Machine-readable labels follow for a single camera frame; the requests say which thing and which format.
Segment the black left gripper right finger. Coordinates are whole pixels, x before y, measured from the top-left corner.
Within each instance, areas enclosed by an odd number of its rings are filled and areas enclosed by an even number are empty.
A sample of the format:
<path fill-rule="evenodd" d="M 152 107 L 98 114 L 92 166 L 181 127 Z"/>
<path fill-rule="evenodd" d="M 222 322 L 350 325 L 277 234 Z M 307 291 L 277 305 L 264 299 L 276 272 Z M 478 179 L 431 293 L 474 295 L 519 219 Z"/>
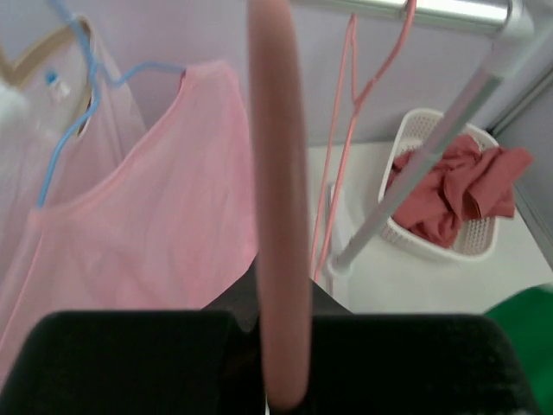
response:
<path fill-rule="evenodd" d="M 353 314 L 312 284 L 300 414 L 538 414 L 506 333 L 466 314 Z"/>

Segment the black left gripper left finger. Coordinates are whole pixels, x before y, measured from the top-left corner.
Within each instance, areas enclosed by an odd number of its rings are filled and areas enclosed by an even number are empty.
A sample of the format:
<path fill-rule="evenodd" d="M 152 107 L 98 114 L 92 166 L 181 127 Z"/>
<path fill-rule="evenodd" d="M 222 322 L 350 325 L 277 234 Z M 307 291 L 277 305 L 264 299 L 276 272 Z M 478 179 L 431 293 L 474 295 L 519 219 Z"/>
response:
<path fill-rule="evenodd" d="M 60 311 L 28 333 L 4 414 L 262 414 L 255 272 L 199 311 Z"/>

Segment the light pink t-shirt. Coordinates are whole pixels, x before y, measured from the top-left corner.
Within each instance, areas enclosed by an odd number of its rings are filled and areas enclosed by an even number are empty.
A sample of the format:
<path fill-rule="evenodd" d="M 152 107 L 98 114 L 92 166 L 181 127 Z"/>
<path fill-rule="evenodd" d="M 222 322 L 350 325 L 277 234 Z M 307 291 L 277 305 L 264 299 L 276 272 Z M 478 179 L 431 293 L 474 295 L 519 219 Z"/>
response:
<path fill-rule="evenodd" d="M 103 182 L 29 215 L 1 286 L 1 358 L 66 310 L 200 309 L 257 253 L 238 78 L 191 66 L 167 112 Z"/>

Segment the green t-shirt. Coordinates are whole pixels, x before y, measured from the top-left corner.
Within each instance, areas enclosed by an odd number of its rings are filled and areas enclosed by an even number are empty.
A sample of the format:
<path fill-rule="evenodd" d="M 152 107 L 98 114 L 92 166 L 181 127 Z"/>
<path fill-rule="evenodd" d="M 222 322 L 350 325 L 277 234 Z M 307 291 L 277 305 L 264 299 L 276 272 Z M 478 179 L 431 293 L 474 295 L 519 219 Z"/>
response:
<path fill-rule="evenodd" d="M 552 286 L 523 290 L 486 316 L 510 338 L 543 414 L 552 413 Z"/>

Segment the dusty red t-shirt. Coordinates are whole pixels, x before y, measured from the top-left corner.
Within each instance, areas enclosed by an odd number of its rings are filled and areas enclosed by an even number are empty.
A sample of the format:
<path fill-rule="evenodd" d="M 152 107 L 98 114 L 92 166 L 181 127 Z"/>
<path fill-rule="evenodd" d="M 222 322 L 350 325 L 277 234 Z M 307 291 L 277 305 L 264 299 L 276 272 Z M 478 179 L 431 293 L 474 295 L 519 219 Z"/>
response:
<path fill-rule="evenodd" d="M 449 248 L 469 220 L 514 217 L 513 183 L 532 161 L 523 148 L 481 150 L 472 136 L 460 135 L 392 219 L 416 236 Z"/>

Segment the pink wire hanger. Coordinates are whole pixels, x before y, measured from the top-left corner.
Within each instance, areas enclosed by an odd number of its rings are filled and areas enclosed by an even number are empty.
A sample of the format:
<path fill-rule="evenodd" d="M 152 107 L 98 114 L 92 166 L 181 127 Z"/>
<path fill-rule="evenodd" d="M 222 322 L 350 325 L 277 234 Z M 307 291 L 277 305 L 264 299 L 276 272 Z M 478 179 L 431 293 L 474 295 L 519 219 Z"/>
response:
<path fill-rule="evenodd" d="M 289 2 L 248 3 L 248 46 L 264 386 L 270 408 L 288 412 L 308 390 L 311 342 L 306 138 Z"/>
<path fill-rule="evenodd" d="M 329 171 L 329 165 L 331 161 L 332 148 L 334 133 L 336 129 L 336 123 L 338 120 L 339 110 L 340 110 L 340 100 L 342 95 L 344 77 L 346 72 L 346 59 L 351 59 L 351 101 L 353 105 L 353 112 L 350 118 L 346 141 L 343 144 L 340 165 L 338 168 L 338 173 L 336 176 L 336 181 L 334 184 L 334 193 L 331 199 L 330 211 L 328 214 L 326 230 L 324 233 L 324 238 L 322 242 L 322 247 L 319 252 L 316 251 L 317 242 L 319 240 L 319 232 L 321 229 L 321 215 L 323 209 L 323 197 L 319 197 L 317 213 L 315 216 L 315 229 L 313 233 L 313 244 L 311 249 L 311 265 L 313 268 L 313 281 L 318 283 L 321 278 L 324 261 L 327 259 L 329 254 L 329 245 L 331 239 L 332 226 L 334 224 L 334 219 L 338 210 L 338 202 L 340 198 L 341 185 L 343 183 L 343 178 L 346 169 L 346 162 L 349 156 L 349 151 L 351 147 L 351 142 L 353 139 L 353 133 L 358 121 L 359 114 L 361 113 L 367 97 L 371 93 L 372 89 L 377 85 L 380 79 L 391 67 L 394 60 L 397 58 L 398 54 L 401 52 L 408 36 L 410 33 L 411 26 L 414 21 L 416 14 L 416 0 L 409 0 L 404 3 L 402 14 L 405 16 L 403 27 L 401 29 L 400 35 L 397 38 L 394 47 L 384 60 L 380 69 L 365 83 L 361 91 L 358 91 L 356 88 L 357 84 L 357 16 L 352 14 L 349 18 L 348 24 L 346 26 L 346 35 L 344 40 L 344 45 L 342 49 L 342 56 L 340 62 L 340 71 L 338 76 L 338 82 L 336 87 L 336 94 L 334 99 L 334 108 L 331 118 L 331 126 L 327 141 L 327 152 L 325 158 L 325 164 L 322 175 L 322 184 L 327 182 L 327 176 Z"/>

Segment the wooden hanger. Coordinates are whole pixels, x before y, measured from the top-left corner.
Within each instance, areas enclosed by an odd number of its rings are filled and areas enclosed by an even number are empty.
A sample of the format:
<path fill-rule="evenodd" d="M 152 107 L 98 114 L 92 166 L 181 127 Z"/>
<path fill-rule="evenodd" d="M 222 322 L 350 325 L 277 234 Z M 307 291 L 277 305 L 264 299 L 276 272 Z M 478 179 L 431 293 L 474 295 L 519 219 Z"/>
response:
<path fill-rule="evenodd" d="M 91 99 L 88 65 L 70 27 L 56 29 L 15 61 L 1 54 L 1 140 L 62 132 Z"/>

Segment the white t-shirt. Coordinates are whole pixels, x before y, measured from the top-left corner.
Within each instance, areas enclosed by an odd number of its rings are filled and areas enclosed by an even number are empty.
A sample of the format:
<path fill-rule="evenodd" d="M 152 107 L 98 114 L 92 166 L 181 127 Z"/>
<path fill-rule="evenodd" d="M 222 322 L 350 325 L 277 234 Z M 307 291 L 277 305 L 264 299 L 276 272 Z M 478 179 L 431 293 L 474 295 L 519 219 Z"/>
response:
<path fill-rule="evenodd" d="M 66 204 L 103 181 L 146 132 L 128 86 L 111 89 L 100 83 L 99 89 L 98 110 L 66 142 L 60 153 L 45 208 Z M 51 156 L 67 128 L 62 132 L 34 129 L 8 142 L 1 140 L 3 271 L 10 267 L 22 243 L 29 213 L 39 200 Z"/>

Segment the white perforated plastic basket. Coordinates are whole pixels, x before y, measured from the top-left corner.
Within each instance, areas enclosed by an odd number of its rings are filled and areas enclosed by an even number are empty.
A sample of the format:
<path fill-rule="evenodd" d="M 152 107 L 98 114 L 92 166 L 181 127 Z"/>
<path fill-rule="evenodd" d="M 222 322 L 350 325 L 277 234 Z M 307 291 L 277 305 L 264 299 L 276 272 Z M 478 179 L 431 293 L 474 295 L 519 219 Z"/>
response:
<path fill-rule="evenodd" d="M 378 191 L 378 201 L 385 196 L 392 162 L 397 156 L 422 146 L 435 126 L 442 120 L 441 112 L 429 108 L 416 108 L 405 113 L 388 156 Z M 485 218 L 463 223 L 454 244 L 449 248 L 436 246 L 401 228 L 392 218 L 381 231 L 382 238 L 409 254 L 435 262 L 479 262 L 487 259 L 497 242 L 499 220 Z"/>

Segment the silver clothes rack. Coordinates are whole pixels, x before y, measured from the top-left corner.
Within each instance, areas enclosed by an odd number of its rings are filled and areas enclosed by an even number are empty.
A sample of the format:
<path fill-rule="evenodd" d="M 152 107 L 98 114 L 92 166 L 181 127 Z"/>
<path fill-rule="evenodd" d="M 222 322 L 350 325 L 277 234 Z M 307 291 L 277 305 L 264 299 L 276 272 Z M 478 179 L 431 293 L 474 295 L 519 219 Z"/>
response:
<path fill-rule="evenodd" d="M 313 1 L 311 6 L 354 15 L 403 18 L 406 1 Z M 353 261 L 442 156 L 454 137 L 486 104 L 499 86 L 514 76 L 552 31 L 550 1 L 417 1 L 414 22 L 439 28 L 474 31 L 493 39 L 490 51 L 462 88 L 414 161 L 401 173 L 384 199 L 369 213 L 359 230 L 324 265 L 331 276 L 349 272 Z"/>

